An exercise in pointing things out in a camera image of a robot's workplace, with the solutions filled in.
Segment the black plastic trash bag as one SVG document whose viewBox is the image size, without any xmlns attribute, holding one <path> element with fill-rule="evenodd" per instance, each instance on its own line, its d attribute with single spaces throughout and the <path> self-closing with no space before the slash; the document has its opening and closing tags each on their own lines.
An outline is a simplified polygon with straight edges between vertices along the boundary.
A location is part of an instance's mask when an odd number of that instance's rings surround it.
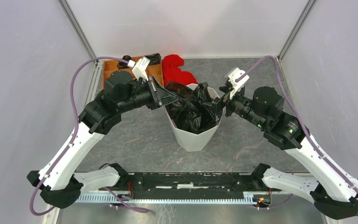
<svg viewBox="0 0 358 224">
<path fill-rule="evenodd" d="M 177 102 L 165 107 L 178 129 L 200 134 L 217 124 L 218 121 L 214 121 L 202 106 L 202 103 L 214 100 L 208 91 L 207 82 L 197 84 L 194 90 L 175 82 L 169 82 L 165 88 L 179 97 Z"/>
</svg>

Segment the white plastic trash bin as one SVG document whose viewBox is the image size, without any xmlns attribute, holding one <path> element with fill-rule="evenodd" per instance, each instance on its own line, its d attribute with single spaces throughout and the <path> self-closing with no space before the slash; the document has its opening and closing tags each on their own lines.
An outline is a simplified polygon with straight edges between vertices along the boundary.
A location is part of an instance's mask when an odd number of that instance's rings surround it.
<svg viewBox="0 0 358 224">
<path fill-rule="evenodd" d="M 191 88 L 192 90 L 194 90 L 196 88 L 196 85 L 197 84 L 189 84 L 187 86 L 189 88 Z M 219 95 L 213 88 L 208 87 L 208 91 L 213 98 L 219 98 Z M 176 127 L 176 125 L 174 124 L 173 120 L 170 119 L 167 110 L 166 110 L 166 113 L 169 118 L 171 127 L 173 129 L 173 132 L 174 132 L 174 135 L 176 137 L 178 144 L 188 152 L 201 151 L 208 144 L 208 142 L 211 140 L 212 136 L 216 132 L 216 130 L 219 127 L 220 122 L 221 122 L 221 119 L 220 119 L 220 121 L 218 121 L 217 124 L 214 127 L 212 127 L 211 129 L 204 131 L 200 134 L 193 134 L 193 133 L 178 129 Z"/>
</svg>

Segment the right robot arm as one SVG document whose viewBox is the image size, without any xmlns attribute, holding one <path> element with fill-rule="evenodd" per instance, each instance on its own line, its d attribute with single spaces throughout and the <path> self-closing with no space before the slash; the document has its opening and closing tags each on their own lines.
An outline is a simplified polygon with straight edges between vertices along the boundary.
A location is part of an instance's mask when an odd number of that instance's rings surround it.
<svg viewBox="0 0 358 224">
<path fill-rule="evenodd" d="M 221 98 L 204 103 L 216 116 L 237 114 L 258 127 L 269 143 L 300 162 L 311 174 L 303 178 L 259 164 L 252 172 L 251 186 L 280 189 L 311 202 L 329 218 L 340 220 L 358 216 L 358 179 L 345 172 L 317 144 L 301 121 L 283 111 L 284 98 L 272 87 L 260 87 L 252 98 L 226 89 Z"/>
</svg>

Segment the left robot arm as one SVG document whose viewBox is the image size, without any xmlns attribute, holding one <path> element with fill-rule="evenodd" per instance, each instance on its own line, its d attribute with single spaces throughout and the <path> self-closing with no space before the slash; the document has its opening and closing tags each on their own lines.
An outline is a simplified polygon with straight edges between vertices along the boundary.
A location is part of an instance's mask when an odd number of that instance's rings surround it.
<svg viewBox="0 0 358 224">
<path fill-rule="evenodd" d="M 155 110 L 178 99 L 153 77 L 134 79 L 127 71 L 113 72 L 105 80 L 105 88 L 76 114 L 75 128 L 59 152 L 43 169 L 30 171 L 28 181 L 44 202 L 60 209 L 93 190 L 123 190 L 128 178 L 116 165 L 87 173 L 76 169 L 92 147 L 121 122 L 123 113 L 143 106 Z"/>
</svg>

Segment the red cloth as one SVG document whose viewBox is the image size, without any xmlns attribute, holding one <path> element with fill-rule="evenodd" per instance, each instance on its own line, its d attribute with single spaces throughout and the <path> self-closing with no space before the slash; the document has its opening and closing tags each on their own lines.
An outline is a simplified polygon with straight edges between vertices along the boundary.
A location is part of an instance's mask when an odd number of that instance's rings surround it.
<svg viewBox="0 0 358 224">
<path fill-rule="evenodd" d="M 178 55 L 167 55 L 162 61 L 163 81 L 167 85 L 175 82 L 182 85 L 198 84 L 191 72 L 183 71 L 180 67 L 185 63 L 184 59 Z"/>
</svg>

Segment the black bag roll right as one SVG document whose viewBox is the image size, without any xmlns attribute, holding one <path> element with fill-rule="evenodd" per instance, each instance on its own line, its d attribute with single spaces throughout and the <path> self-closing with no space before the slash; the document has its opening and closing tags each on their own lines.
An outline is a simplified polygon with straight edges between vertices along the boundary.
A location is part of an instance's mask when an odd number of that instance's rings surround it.
<svg viewBox="0 0 358 224">
<path fill-rule="evenodd" d="M 145 55 L 150 60 L 149 65 L 157 65 L 161 63 L 161 55 L 159 53 Z"/>
</svg>

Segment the wooden compartment tray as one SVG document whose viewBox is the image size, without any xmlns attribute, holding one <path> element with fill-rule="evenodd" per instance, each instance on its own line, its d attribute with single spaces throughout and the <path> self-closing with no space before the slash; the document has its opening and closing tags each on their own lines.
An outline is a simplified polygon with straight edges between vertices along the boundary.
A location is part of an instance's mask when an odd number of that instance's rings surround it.
<svg viewBox="0 0 358 224">
<path fill-rule="evenodd" d="M 117 60 L 108 60 L 105 61 L 103 64 L 103 78 L 102 78 L 102 89 L 105 88 L 105 80 L 111 76 L 111 74 L 117 70 L 127 71 L 132 75 L 132 79 L 135 79 L 132 68 L 129 68 L 123 62 L 119 62 Z M 160 83 L 161 86 L 165 86 L 163 81 L 163 72 L 162 72 L 162 65 L 148 65 L 146 68 L 146 73 L 148 76 L 154 76 L 157 81 Z"/>
</svg>

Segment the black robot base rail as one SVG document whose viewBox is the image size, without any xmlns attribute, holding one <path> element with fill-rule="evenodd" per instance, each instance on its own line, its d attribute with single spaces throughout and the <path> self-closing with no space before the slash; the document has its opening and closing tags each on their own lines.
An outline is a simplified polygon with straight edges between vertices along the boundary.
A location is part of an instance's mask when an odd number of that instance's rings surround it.
<svg viewBox="0 0 358 224">
<path fill-rule="evenodd" d="M 119 164 L 118 182 L 102 191 L 123 191 L 132 199 L 239 199 L 244 192 L 277 192 L 251 173 L 239 172 L 135 172 Z"/>
</svg>

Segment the left aluminium corner post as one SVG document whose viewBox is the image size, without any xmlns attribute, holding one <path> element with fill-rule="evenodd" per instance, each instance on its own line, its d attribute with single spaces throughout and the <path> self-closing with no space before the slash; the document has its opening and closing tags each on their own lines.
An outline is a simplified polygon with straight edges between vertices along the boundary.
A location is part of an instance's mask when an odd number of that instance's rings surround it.
<svg viewBox="0 0 358 224">
<path fill-rule="evenodd" d="M 86 53 L 88 54 L 89 58 L 95 58 L 96 54 L 87 39 L 83 29 L 81 28 L 78 19 L 76 18 L 73 10 L 71 9 L 69 2 L 67 0 L 58 0 L 64 14 L 66 15 L 68 21 L 70 22 L 75 34 L 77 35 L 78 39 L 80 40 L 83 48 L 85 49 Z"/>
</svg>

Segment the aluminium corner post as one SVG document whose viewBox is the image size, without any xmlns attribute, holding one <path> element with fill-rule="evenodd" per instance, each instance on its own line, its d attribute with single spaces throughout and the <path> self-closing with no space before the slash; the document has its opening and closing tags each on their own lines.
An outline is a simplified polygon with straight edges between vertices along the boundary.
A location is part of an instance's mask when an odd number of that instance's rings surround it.
<svg viewBox="0 0 358 224">
<path fill-rule="evenodd" d="M 89 58 L 95 58 L 96 54 L 87 39 L 83 29 L 81 28 L 78 19 L 76 18 L 73 10 L 71 9 L 69 2 L 67 0 L 58 0 L 64 14 L 66 15 L 68 21 L 70 22 L 75 34 L 77 35 L 78 39 L 80 40 L 83 48 L 85 49 L 86 53 L 88 54 Z"/>
<path fill-rule="evenodd" d="M 303 24 L 305 23 L 305 21 L 307 20 L 309 14 L 311 13 L 314 5 L 317 3 L 317 0 L 308 0 L 302 10 L 302 12 L 300 13 L 297 21 L 295 22 L 288 38 L 286 39 L 280 53 L 278 54 L 277 58 L 278 60 L 282 60 L 287 52 L 289 51 L 292 43 L 294 42 L 295 38 L 297 37 L 298 33 L 300 32 Z"/>
</svg>

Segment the right aluminium corner post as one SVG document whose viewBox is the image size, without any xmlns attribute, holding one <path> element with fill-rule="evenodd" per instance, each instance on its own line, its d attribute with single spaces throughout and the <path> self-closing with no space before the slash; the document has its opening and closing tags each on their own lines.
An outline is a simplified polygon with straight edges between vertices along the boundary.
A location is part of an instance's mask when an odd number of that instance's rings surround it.
<svg viewBox="0 0 358 224">
<path fill-rule="evenodd" d="M 289 51 L 292 43 L 294 42 L 295 38 L 297 37 L 298 33 L 300 32 L 303 24 L 305 23 L 305 21 L 307 20 L 309 14 L 311 13 L 314 5 L 317 3 L 317 0 L 308 0 L 302 10 L 302 12 L 300 13 L 297 21 L 295 22 L 288 38 L 286 39 L 280 53 L 278 54 L 277 58 L 278 60 L 282 60 L 287 52 Z"/>
</svg>

